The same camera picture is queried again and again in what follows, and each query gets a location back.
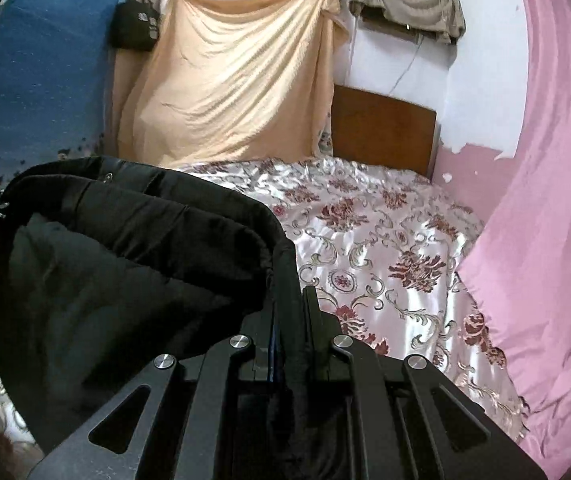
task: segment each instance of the bed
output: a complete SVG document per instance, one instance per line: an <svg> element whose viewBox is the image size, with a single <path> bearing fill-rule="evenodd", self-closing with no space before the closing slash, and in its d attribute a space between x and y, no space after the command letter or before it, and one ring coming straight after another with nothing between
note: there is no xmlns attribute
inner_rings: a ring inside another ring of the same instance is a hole
<svg viewBox="0 0 571 480"><path fill-rule="evenodd" d="M399 119L386 120L390 107ZM354 124L361 152L351 151ZM424 354L519 442L523 400L456 272L483 225L424 176L434 129L432 110L337 87L332 138L342 157L173 169L265 203L296 245L301 286L316 287L321 308L339 318L344 333L381 355ZM403 150L408 137L418 148ZM381 138L395 149L381 150ZM350 160L363 153L377 153L380 165ZM25 478L41 457L0 380L0 460L15 478Z"/></svg>

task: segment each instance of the pink fabric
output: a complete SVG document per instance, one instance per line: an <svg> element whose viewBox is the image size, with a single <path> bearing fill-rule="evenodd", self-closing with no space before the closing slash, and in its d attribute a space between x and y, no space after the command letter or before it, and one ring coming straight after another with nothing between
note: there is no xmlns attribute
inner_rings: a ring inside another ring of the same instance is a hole
<svg viewBox="0 0 571 480"><path fill-rule="evenodd" d="M571 0L524 1L522 162L460 273L530 404L523 448L555 480L571 465Z"/></svg>

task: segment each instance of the headboard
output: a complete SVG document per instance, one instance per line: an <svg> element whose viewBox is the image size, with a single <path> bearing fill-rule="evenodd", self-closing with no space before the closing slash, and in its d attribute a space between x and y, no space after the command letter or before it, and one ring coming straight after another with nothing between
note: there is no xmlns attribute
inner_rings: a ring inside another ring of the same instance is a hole
<svg viewBox="0 0 571 480"><path fill-rule="evenodd" d="M399 99L335 85L334 155L429 176L437 113Z"/></svg>

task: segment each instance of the silver bolt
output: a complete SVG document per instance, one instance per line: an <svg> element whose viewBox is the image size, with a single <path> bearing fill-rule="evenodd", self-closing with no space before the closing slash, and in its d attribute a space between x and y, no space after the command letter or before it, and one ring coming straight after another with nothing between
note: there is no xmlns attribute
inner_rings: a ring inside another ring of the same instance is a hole
<svg viewBox="0 0 571 480"><path fill-rule="evenodd" d="M345 334L336 336L332 342L339 348L348 348L349 346L352 346L353 343L352 338L349 335Z"/></svg>
<svg viewBox="0 0 571 480"><path fill-rule="evenodd" d="M427 366L427 361L423 356L411 355L408 357L408 365L410 368L414 368L415 370L422 370Z"/></svg>
<svg viewBox="0 0 571 480"><path fill-rule="evenodd" d="M250 344L250 338L246 335L239 334L230 337L230 346L233 348L246 348Z"/></svg>
<svg viewBox="0 0 571 480"><path fill-rule="evenodd" d="M170 368L174 364L174 357L170 354L157 355L154 358L154 365L159 368L159 370L165 370Z"/></svg>

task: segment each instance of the bedspread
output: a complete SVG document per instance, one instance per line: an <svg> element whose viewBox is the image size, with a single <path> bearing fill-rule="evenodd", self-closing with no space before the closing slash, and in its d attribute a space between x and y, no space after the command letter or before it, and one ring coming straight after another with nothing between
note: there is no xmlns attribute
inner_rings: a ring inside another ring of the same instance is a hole
<svg viewBox="0 0 571 480"><path fill-rule="evenodd" d="M316 287L344 333L382 355L425 355L520 440L523 402L456 273L482 229L469 208L413 171L329 156L176 169L269 206L295 243L301 286ZM25 478L40 457L0 381L0 460Z"/></svg>

